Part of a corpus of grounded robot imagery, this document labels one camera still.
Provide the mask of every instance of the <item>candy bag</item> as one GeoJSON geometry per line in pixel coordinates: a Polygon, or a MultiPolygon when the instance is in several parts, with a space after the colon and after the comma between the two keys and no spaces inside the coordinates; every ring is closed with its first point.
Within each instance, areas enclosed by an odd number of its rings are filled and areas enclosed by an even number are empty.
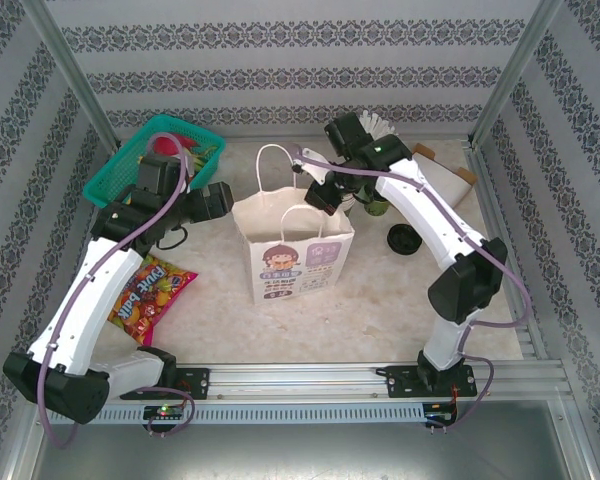
{"type": "Polygon", "coordinates": [[[127,282],[108,320],[124,329],[140,345],[150,346],[153,328],[197,273],[182,270],[147,255],[127,282]]]}

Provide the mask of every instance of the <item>red object in basket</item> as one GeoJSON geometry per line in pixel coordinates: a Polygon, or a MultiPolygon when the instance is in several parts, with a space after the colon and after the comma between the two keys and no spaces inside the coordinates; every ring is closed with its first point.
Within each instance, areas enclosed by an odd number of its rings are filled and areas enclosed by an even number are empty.
{"type": "MultiPolygon", "coordinates": [[[[171,135],[176,137],[180,142],[180,145],[186,149],[191,149],[198,146],[198,142],[189,137],[185,137],[179,133],[172,133],[171,135]]],[[[161,137],[158,138],[153,144],[153,151],[159,153],[160,155],[177,155],[178,147],[168,138],[161,137]]]]}

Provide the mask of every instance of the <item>black lid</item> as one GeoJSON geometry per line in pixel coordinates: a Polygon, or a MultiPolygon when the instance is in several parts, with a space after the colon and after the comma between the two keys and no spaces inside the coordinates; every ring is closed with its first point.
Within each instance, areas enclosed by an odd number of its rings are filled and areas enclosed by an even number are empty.
{"type": "Polygon", "coordinates": [[[422,237],[411,225],[399,223],[389,230],[387,243],[391,250],[400,255],[413,255],[422,245],[422,237]]]}

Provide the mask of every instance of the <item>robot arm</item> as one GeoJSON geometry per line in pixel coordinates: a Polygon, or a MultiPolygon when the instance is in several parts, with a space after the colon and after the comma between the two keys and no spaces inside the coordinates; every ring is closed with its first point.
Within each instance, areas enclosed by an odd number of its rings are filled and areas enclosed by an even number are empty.
{"type": "Polygon", "coordinates": [[[461,339],[502,281],[502,272],[465,240],[481,245],[501,263],[506,260],[506,247],[498,238],[486,241],[442,200],[396,136],[374,141],[354,113],[337,118],[325,131],[345,162],[334,168],[316,152],[292,148],[294,170],[314,178],[305,201],[333,215],[343,195],[371,185],[429,246],[443,273],[428,290],[436,320],[431,338],[418,355],[418,375],[430,391],[448,392],[463,363],[461,339]],[[462,235],[451,222],[461,228],[462,235]]]}
{"type": "MultiPolygon", "coordinates": [[[[93,239],[85,260],[51,323],[27,353],[12,352],[4,363],[5,375],[27,400],[37,403],[36,383],[51,334],[69,297],[92,266],[129,233],[152,218],[175,190],[180,163],[172,157],[147,155],[140,163],[136,185],[100,211],[91,231],[93,239]]],[[[140,267],[143,258],[168,230],[224,216],[231,210],[231,190],[224,183],[209,185],[209,195],[184,189],[169,211],[126,249],[116,251],[73,304],[55,345],[45,381],[47,408],[73,419],[90,422],[107,399],[141,387],[174,387],[176,360],[151,347],[107,363],[91,356],[118,295],[140,267]]]]}

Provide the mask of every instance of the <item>cartoon face print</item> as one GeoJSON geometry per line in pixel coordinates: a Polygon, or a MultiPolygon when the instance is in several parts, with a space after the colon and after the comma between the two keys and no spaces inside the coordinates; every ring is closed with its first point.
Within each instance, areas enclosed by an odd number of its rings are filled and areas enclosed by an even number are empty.
{"type": "Polygon", "coordinates": [[[298,261],[298,252],[286,245],[278,245],[264,252],[262,261],[271,270],[291,270],[298,261]]]}

